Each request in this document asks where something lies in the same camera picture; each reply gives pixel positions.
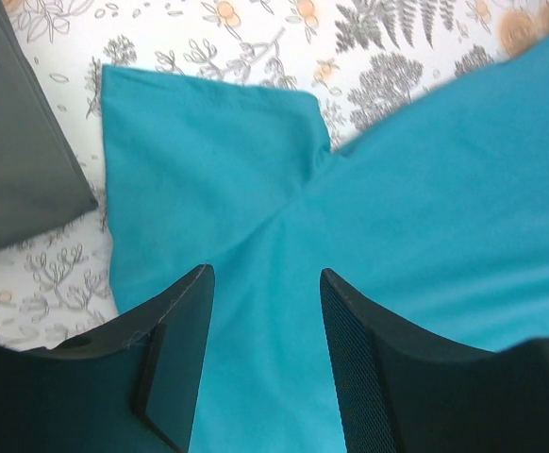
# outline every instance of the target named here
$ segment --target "black mesh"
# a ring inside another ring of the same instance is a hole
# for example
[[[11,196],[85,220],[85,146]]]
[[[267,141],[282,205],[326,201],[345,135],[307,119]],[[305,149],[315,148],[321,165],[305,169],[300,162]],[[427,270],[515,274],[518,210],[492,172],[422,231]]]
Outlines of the black mesh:
[[[348,453],[396,453],[391,418],[369,334],[327,282],[324,327]]]

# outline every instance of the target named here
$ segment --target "gray plant illustration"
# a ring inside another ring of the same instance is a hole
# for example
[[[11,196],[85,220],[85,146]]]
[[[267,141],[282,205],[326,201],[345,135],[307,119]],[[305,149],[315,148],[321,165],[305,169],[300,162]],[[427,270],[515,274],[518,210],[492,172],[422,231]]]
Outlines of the gray plant illustration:
[[[124,35],[119,35],[109,40],[103,49],[103,54],[105,54],[109,63],[116,66],[129,66],[136,62],[138,58],[134,42]],[[86,90],[91,92],[91,97],[87,98],[88,110],[86,111],[86,118],[91,114],[95,116],[101,115],[102,64],[101,59],[92,57],[88,72],[86,73]]]
[[[91,190],[98,202],[98,229],[101,233],[107,231],[107,191],[104,186],[91,183]]]
[[[33,279],[40,285],[42,293],[54,293],[59,305],[69,308],[70,304],[61,292],[61,285],[78,264],[88,260],[82,252],[82,245],[78,244],[70,250],[63,247],[58,252],[56,260],[49,261],[45,252],[36,257],[27,255],[25,269],[33,273]]]
[[[84,272],[84,284],[69,285],[66,295],[62,287],[77,265],[85,262],[87,257],[82,254],[82,246],[79,244],[70,250],[63,248],[57,255],[57,259],[48,261],[45,253],[37,257],[27,257],[25,269],[33,273],[34,280],[39,283],[40,290],[33,296],[23,299],[20,312],[32,314],[31,322],[39,323],[46,317],[50,310],[68,310],[73,312],[89,311],[89,305],[96,296],[107,299],[111,292],[108,285],[108,271],[94,274],[90,270]],[[46,293],[55,295],[58,303],[50,304]]]
[[[272,57],[266,63],[264,72],[268,76],[259,84],[263,87],[280,88],[283,90],[295,90],[297,79],[285,74],[283,62],[278,57]]]
[[[88,111],[86,118],[91,114],[100,116],[101,114],[101,80],[102,80],[102,63],[100,59],[92,57],[90,68],[86,74],[86,90],[92,93],[92,97],[88,98]]]
[[[44,243],[48,248],[62,241],[63,239],[69,238],[69,233],[74,229],[75,225],[81,220],[81,217],[73,220],[65,226],[53,229],[43,236]]]
[[[75,335],[79,335],[80,333],[87,332],[92,328],[99,327],[106,322],[105,316],[103,316],[103,314],[98,310],[89,312],[88,315],[90,316],[90,319],[87,322],[75,323],[74,327],[67,327],[62,323],[56,323],[52,327],[47,327],[46,340],[61,343],[74,337]]]
[[[413,45],[413,24],[417,17],[416,0],[397,0],[396,10],[398,11],[398,22],[405,40]]]
[[[129,66],[137,59],[136,46],[124,35],[108,40],[103,53],[116,66]]]
[[[48,33],[53,42],[56,34],[66,35],[69,19],[84,14],[94,0],[25,0],[21,10],[10,20],[19,31],[26,32],[27,42],[34,42]]]
[[[170,73],[184,75],[184,72],[176,64],[176,56],[174,50],[170,50],[167,54],[157,51],[155,56],[158,58],[158,65],[155,70],[159,73]]]
[[[434,31],[434,17],[438,0],[421,0],[422,7],[422,23],[424,25],[425,38],[429,45],[432,45],[432,33]]]
[[[271,14],[275,14],[273,9],[270,7],[269,3],[271,3],[271,0],[249,0],[249,3],[255,3],[258,5],[261,5],[266,11],[268,11]]]
[[[418,10],[421,12],[425,38],[432,45],[437,12],[440,13],[445,28],[450,30],[453,25],[454,2],[455,0],[441,0],[440,11],[439,0],[352,0],[351,8],[337,5],[344,19],[335,23],[339,30],[336,34],[338,53],[346,52],[357,45],[368,49],[374,44],[384,49],[384,30],[390,41],[399,47],[397,25],[400,26],[405,40],[412,46]]]
[[[441,1],[441,17],[444,28],[448,31],[453,30],[455,23],[455,3],[457,0],[440,0]]]
[[[494,60],[481,45],[474,45],[472,50],[455,61],[455,76],[464,76],[482,66],[493,63]]]
[[[240,42],[241,48],[239,57],[231,59],[224,66],[216,62],[218,48],[210,41],[203,39],[201,42],[189,40],[190,52],[183,54],[187,63],[199,67],[197,76],[224,80],[227,76],[234,76],[236,83],[244,84],[249,79],[254,66],[269,54],[271,57],[266,63],[265,73],[267,78],[262,81],[264,85],[280,88],[292,88],[295,86],[295,78],[285,74],[283,63],[279,59],[279,40],[283,36],[285,28],[281,28],[269,42]],[[162,73],[185,74],[177,65],[175,53],[170,50],[155,53],[159,65],[155,68]]]
[[[323,115],[324,123],[329,130],[331,149],[335,151],[343,142],[340,127],[345,126],[346,118],[341,113],[341,106],[337,102],[329,99],[326,100],[324,106],[321,104],[321,114]]]
[[[350,122],[362,131],[410,102],[410,93],[422,78],[424,66],[400,54],[371,57],[371,69],[360,74],[360,88],[348,94],[358,106],[350,113]]]

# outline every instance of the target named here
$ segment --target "floral pattern fabric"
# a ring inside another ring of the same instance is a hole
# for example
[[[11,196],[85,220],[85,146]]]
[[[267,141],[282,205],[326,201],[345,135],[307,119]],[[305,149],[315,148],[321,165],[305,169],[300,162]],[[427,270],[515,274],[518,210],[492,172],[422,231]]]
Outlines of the floral pattern fabric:
[[[549,34],[549,0],[3,3],[100,203],[0,251],[0,344],[17,349],[53,347],[117,314],[108,285],[103,64],[312,92],[335,149]]]

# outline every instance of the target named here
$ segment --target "gray cushion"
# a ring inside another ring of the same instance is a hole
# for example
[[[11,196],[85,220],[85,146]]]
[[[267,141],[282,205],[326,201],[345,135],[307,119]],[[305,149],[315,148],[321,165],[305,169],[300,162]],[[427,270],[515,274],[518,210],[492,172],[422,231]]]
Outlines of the gray cushion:
[[[96,208],[96,200],[0,2],[0,248]]]

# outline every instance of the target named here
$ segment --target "teal cloth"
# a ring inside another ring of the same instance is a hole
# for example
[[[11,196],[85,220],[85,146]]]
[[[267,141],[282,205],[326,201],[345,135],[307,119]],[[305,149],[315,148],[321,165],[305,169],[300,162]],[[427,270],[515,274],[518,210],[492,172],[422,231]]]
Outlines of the teal cloth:
[[[345,451],[325,267],[466,344],[549,335],[549,39],[348,157],[301,92],[108,67],[103,122],[120,311],[215,267],[193,453]]]

